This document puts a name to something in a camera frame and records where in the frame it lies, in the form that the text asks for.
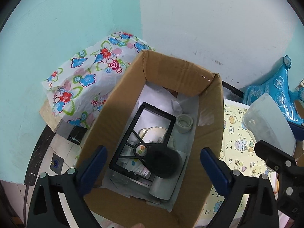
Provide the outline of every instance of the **black plastic frame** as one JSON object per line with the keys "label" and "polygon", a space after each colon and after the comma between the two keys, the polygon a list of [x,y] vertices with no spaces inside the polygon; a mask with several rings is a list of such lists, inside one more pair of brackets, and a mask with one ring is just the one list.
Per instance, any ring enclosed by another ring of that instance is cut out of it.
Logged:
{"label": "black plastic frame", "polygon": [[119,146],[116,149],[116,152],[114,153],[113,158],[111,159],[111,162],[109,164],[109,168],[111,170],[114,170],[114,171],[116,171],[116,172],[118,172],[122,175],[125,175],[125,176],[131,178],[131,179],[134,179],[138,182],[141,182],[143,184],[151,186],[152,182],[154,180],[154,177],[155,177],[155,175],[153,173],[151,173],[149,178],[146,178],[144,176],[140,176],[140,175],[135,174],[133,171],[128,172],[127,169],[125,169],[125,168],[116,164],[116,162],[118,161],[119,158],[139,159],[144,164],[144,161],[143,161],[144,157],[137,156],[136,153],[134,153],[135,156],[121,156],[120,155],[121,152],[123,151],[125,145],[127,145],[129,147],[132,147],[135,151],[135,147],[137,145],[132,145],[132,144],[127,142],[127,140],[129,139],[129,137],[132,133],[137,137],[137,139],[140,142],[144,143],[143,140],[139,137],[139,135],[134,131],[134,127],[135,127],[139,117],[141,116],[141,114],[144,110],[151,111],[151,112],[153,112],[157,115],[160,115],[160,116],[170,120],[169,127],[167,129],[167,132],[166,132],[166,134],[164,136],[164,139],[163,139],[163,142],[162,142],[162,144],[164,144],[164,145],[168,144],[169,139],[170,139],[170,135],[172,133],[172,130],[173,130],[173,127],[174,127],[174,124],[175,124],[176,117],[167,113],[167,112],[165,112],[165,111],[163,111],[163,110],[161,110],[161,109],[159,109],[159,108],[157,108],[157,107],[155,107],[155,106],[152,106],[152,105],[150,105],[146,102],[143,102],[142,105],[139,107],[138,111],[136,112],[136,114],[135,114],[131,124],[129,125],[126,133],[124,134],[121,142],[119,143]]}

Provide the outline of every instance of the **tile floor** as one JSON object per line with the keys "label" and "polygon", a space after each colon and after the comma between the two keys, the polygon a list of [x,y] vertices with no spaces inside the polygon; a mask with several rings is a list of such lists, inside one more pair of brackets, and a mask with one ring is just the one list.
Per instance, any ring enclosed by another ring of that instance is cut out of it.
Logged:
{"label": "tile floor", "polygon": [[[40,169],[38,171],[38,175],[41,172],[48,173],[49,176],[56,175],[55,172],[53,172],[50,169],[51,160],[53,157],[53,154],[56,154],[64,159],[64,165],[61,170],[61,174],[65,173],[69,168],[73,167],[77,161],[76,156],[80,152],[80,146],[77,144],[74,144],[65,138],[61,137],[60,135],[56,134],[51,141],[51,144],[49,148],[47,149],[47,152],[41,162]],[[23,221],[23,202],[24,202],[24,193],[25,193],[25,185],[16,184],[16,183],[10,183],[1,181],[5,193],[13,207],[13,209],[16,211],[20,219]],[[34,186],[30,186],[28,190],[28,197],[26,200],[26,220],[29,210],[30,201],[32,198],[32,194],[34,191]],[[59,194],[59,198],[64,210],[64,213],[66,215],[66,218],[69,222],[69,225],[71,228],[78,228],[74,217],[72,216],[72,213],[69,209],[69,206],[67,204],[65,195],[63,193]],[[120,225],[114,224],[111,221],[101,217],[100,215],[93,213],[94,217],[98,221],[99,224],[101,224],[102,227],[110,227],[110,228],[123,228]]]}

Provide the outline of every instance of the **cardboard box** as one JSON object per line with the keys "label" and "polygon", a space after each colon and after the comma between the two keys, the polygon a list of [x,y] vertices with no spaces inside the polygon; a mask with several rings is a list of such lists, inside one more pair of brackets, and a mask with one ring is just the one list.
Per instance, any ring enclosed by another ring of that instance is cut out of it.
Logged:
{"label": "cardboard box", "polygon": [[126,227],[141,222],[146,228],[191,228],[195,226],[212,186],[200,163],[200,151],[208,146],[218,157],[222,145],[223,94],[218,74],[181,59],[154,51],[142,51],[116,85],[95,120],[77,165],[89,158],[98,145],[107,147],[107,164],[96,183],[101,185],[105,170],[146,81],[190,97],[199,95],[198,126],[172,212],[146,204],[145,200],[127,198],[101,188],[92,189],[85,196],[85,201],[93,212]]}

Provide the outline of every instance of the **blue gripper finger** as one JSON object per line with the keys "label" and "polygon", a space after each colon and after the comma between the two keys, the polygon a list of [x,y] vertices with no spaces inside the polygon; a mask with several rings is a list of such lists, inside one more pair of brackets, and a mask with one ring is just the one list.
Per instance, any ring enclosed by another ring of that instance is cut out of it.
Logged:
{"label": "blue gripper finger", "polygon": [[224,161],[218,160],[209,147],[201,150],[200,160],[217,193],[226,198],[232,182],[229,167]]}

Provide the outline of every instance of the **black round object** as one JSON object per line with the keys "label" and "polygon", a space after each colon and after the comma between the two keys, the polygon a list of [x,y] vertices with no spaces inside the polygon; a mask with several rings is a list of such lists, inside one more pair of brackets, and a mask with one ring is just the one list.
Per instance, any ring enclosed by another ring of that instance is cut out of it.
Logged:
{"label": "black round object", "polygon": [[179,153],[162,143],[149,147],[144,157],[145,167],[160,178],[171,178],[181,165]]}

